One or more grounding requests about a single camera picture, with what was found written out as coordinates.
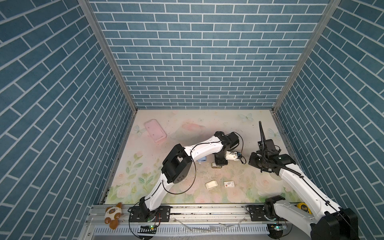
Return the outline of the light blue stapler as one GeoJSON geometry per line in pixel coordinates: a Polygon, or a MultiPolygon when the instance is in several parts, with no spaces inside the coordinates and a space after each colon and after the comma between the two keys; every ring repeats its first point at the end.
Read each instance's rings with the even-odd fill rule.
{"type": "Polygon", "coordinates": [[[207,157],[203,157],[203,158],[197,160],[198,163],[203,163],[206,161],[207,161],[207,157]]]}

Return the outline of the white staple box sleeve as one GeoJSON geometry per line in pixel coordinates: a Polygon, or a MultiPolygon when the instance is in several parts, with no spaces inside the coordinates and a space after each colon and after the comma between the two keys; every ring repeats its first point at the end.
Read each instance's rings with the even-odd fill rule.
{"type": "Polygon", "coordinates": [[[224,181],[224,187],[225,188],[233,188],[233,187],[235,187],[235,182],[234,181],[224,181]]]}

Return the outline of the staple box tray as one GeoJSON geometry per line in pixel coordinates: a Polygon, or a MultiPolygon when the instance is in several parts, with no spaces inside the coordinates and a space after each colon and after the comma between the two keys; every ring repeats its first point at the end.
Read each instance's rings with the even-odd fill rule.
{"type": "Polygon", "coordinates": [[[209,189],[217,187],[218,186],[218,182],[216,180],[213,180],[213,181],[210,181],[210,182],[206,183],[205,186],[209,190],[209,189]]]}

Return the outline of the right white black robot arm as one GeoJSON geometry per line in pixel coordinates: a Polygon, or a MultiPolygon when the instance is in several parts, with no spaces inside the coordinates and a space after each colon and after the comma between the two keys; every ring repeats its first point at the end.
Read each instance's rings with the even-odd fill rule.
{"type": "Polygon", "coordinates": [[[259,150],[250,156],[249,165],[261,172],[275,174],[284,180],[309,207],[310,212],[291,204],[282,196],[267,198],[265,218],[284,219],[306,233],[313,240],[357,240],[359,224],[357,214],[342,208],[323,193],[300,169],[296,161],[276,149],[273,140],[267,140],[260,128],[259,150]]]}

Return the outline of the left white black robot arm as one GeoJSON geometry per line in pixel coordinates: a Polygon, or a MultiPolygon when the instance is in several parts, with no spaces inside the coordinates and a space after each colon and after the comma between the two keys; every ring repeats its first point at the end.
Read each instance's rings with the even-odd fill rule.
{"type": "Polygon", "coordinates": [[[196,160],[213,154],[217,166],[226,166],[228,160],[238,161],[235,148],[239,143],[239,136],[235,132],[226,135],[217,131],[208,140],[198,144],[187,147],[175,145],[163,161],[159,180],[153,190],[139,201],[139,210],[143,216],[152,217],[167,194],[176,194],[170,191],[171,188],[187,177],[191,166],[196,166],[196,160]]]}

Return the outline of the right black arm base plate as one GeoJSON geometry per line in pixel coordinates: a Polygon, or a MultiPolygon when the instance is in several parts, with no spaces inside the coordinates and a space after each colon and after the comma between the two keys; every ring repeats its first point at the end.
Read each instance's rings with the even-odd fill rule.
{"type": "Polygon", "coordinates": [[[252,222],[276,221],[276,218],[266,217],[263,205],[247,205],[245,209],[249,213],[252,222]]]}

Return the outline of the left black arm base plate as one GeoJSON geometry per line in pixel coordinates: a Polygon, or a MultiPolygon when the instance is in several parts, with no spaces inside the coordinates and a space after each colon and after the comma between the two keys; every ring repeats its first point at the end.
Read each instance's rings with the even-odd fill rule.
{"type": "Polygon", "coordinates": [[[160,206],[154,211],[143,211],[140,206],[133,206],[128,209],[131,214],[129,217],[130,222],[133,223],[154,223],[156,222],[169,222],[171,214],[171,206],[160,206]]]}

